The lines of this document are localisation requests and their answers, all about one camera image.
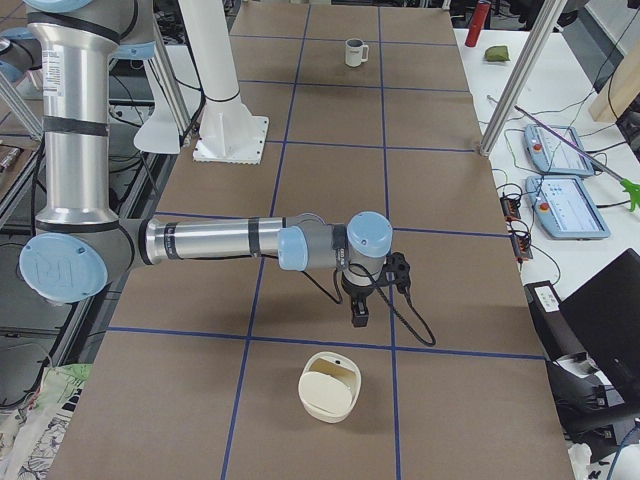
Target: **white table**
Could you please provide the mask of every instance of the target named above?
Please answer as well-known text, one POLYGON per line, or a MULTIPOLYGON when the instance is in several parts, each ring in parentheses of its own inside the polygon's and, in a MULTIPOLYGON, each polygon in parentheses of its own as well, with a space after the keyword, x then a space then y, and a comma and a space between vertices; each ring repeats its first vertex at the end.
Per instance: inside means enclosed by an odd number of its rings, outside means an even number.
MULTIPOLYGON (((500 98, 528 34, 497 30, 483 31, 475 48, 464 46, 467 30, 456 30, 455 34, 469 88, 474 96, 476 113, 481 122, 481 128, 484 129, 486 123, 483 122, 489 121, 495 108, 495 103, 488 100, 487 95, 500 98), (507 45, 511 61, 506 65, 490 64, 484 61, 485 50, 493 45, 507 45)), ((560 110, 583 100, 590 91, 591 83, 571 49, 561 34, 554 33, 540 55, 517 104, 529 112, 560 110)), ((593 132, 607 125, 594 122, 589 115, 589 106, 595 97, 594 92, 582 108, 577 105, 560 113, 543 113, 537 117, 552 125, 569 125, 575 119, 573 126, 579 135, 593 132)), ((520 114, 516 111, 511 115, 511 117, 519 116, 520 114)), ((508 122, 505 129, 522 129, 529 123, 532 122, 527 119, 514 120, 508 122)), ((520 132, 510 132, 508 135, 518 165, 533 169, 525 152, 523 135, 520 132)), ((583 138, 582 142, 587 150, 596 150, 622 140, 623 137, 617 127, 611 127, 583 138)), ((631 181, 640 180, 640 165, 628 146, 623 145, 606 153, 608 165, 616 172, 631 181)), ((507 172, 509 182, 517 183, 523 188, 524 180, 533 175, 514 167, 504 136, 500 137, 490 159, 494 168, 507 172)), ((501 172, 494 173, 496 185, 505 183, 501 172)), ((596 204, 610 204, 628 199, 628 195, 622 191, 618 182, 606 174, 587 179, 585 185, 596 204)), ((526 201, 523 202, 520 211, 523 220, 531 225, 532 212, 526 201)), ((540 228, 539 221, 534 224, 532 243, 549 253, 558 262, 562 271, 562 278, 555 287, 561 298, 568 297, 623 250, 632 247, 640 252, 640 210, 630 213, 628 206, 621 206, 602 209, 600 212, 611 230, 611 237, 605 240, 553 240, 540 228)), ((522 283, 555 281, 557 271, 553 263, 535 250, 533 255, 534 259, 523 265, 522 283)))

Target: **green sponge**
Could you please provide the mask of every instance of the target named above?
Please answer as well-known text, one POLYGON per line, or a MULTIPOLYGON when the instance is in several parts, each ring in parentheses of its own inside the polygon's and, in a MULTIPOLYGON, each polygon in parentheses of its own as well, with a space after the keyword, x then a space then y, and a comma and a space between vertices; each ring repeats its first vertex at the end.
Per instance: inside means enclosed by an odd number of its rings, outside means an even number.
POLYGON ((484 52, 484 58, 487 62, 508 62, 509 49, 506 45, 489 47, 487 48, 487 51, 484 52))

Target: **light blue joint cap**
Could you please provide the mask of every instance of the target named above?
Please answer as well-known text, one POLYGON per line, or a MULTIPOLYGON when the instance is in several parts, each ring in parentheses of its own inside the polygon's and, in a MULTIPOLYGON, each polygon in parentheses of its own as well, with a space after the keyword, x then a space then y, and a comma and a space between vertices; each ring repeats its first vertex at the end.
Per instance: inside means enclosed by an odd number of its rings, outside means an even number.
POLYGON ((302 272, 309 263, 309 248, 300 227, 281 228, 278 232, 278 263, 283 270, 302 272))
POLYGON ((156 42, 120 45, 113 54, 118 60, 149 60, 156 54, 156 42))
POLYGON ((0 32, 0 37, 8 40, 35 40, 36 36, 26 27, 8 28, 0 32))
POLYGON ((25 282, 54 302, 73 303, 95 295, 107 284, 102 257, 79 238, 62 233, 33 237, 20 253, 25 282))
POLYGON ((24 0, 24 3, 48 13, 67 13, 86 7, 93 0, 24 0))
POLYGON ((22 78, 22 72, 7 62, 0 62, 0 72, 7 77, 11 83, 17 82, 22 78))
POLYGON ((353 248, 365 257, 381 258, 391 250, 393 228, 377 212, 362 212, 347 225, 347 238, 353 248))

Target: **green handle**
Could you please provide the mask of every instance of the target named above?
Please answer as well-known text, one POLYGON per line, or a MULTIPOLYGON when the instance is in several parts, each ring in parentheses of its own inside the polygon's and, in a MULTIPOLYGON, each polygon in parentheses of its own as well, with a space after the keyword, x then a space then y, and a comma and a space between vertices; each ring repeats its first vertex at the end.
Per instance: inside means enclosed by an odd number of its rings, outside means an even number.
POLYGON ((634 211, 636 206, 640 204, 640 185, 637 183, 633 183, 626 178, 620 180, 620 185, 624 187, 624 191, 629 194, 629 199, 631 200, 631 208, 630 211, 634 211))

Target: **container lid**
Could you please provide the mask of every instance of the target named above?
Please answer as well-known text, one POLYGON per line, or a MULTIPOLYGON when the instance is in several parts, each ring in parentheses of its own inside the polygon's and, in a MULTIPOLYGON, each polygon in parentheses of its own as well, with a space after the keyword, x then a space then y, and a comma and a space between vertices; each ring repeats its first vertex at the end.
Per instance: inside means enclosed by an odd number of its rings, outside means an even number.
POLYGON ((320 372, 300 377, 298 394, 303 402, 329 414, 342 415, 351 407, 351 390, 340 380, 320 372))

